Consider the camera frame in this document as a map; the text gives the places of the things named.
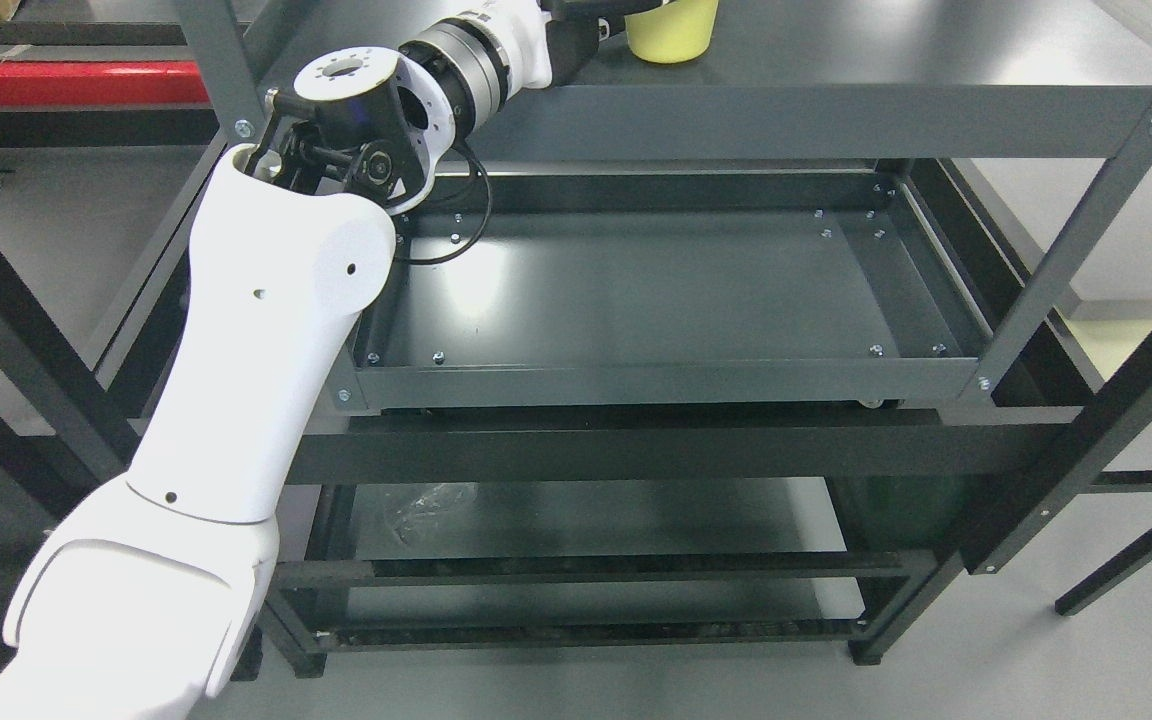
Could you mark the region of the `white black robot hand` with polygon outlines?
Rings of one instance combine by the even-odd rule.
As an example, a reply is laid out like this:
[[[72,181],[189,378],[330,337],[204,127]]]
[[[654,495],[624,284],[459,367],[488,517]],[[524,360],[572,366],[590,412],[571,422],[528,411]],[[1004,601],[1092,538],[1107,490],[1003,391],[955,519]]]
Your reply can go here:
[[[600,41],[626,31],[627,15],[654,12],[669,1],[535,1],[541,13],[544,59],[550,79],[561,88],[594,58]]]

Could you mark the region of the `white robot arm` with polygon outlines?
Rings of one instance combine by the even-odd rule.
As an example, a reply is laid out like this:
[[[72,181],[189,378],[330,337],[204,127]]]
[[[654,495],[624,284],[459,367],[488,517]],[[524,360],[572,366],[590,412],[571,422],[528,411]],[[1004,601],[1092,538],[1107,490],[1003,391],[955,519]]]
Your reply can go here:
[[[340,347],[396,260],[392,218],[524,88],[554,1],[462,1],[397,50],[308,61],[211,173],[179,354],[123,473],[15,588],[0,719],[184,719],[236,670],[279,555],[276,505]]]

